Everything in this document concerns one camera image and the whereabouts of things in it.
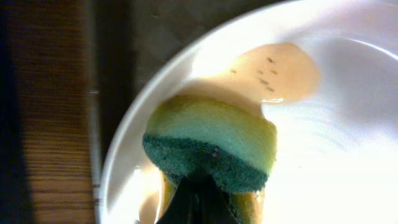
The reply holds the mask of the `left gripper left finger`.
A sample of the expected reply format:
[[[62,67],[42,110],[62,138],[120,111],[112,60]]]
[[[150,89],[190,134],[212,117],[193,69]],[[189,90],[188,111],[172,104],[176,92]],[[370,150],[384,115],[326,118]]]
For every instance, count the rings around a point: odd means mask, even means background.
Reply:
[[[186,177],[183,177],[165,213],[156,224],[192,224],[194,215],[195,191]]]

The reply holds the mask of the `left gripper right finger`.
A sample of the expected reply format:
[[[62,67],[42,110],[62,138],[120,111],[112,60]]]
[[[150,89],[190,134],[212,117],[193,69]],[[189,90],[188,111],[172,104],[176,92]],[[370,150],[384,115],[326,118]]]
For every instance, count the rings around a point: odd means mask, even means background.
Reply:
[[[238,224],[220,189],[212,177],[206,177],[197,185],[195,197],[195,223]]]

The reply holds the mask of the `green yellow sponge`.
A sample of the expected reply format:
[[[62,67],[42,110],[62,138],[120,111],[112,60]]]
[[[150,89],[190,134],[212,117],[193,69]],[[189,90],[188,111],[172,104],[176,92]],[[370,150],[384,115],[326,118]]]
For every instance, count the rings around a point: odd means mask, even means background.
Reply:
[[[203,96],[175,96],[150,116],[145,154],[164,176],[163,207],[183,177],[211,176],[239,223],[261,223],[277,129],[262,116]]]

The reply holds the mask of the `white plate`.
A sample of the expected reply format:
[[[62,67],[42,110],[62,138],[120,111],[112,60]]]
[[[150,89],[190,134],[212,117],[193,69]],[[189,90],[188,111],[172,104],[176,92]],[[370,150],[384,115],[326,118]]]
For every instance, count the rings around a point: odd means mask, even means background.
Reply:
[[[264,44],[291,42],[320,69],[318,90],[262,104],[279,154],[260,201],[264,223],[397,222],[397,2],[289,1],[210,31],[143,88],[103,166],[101,223],[154,223],[161,179],[141,137],[150,112],[184,84]]]

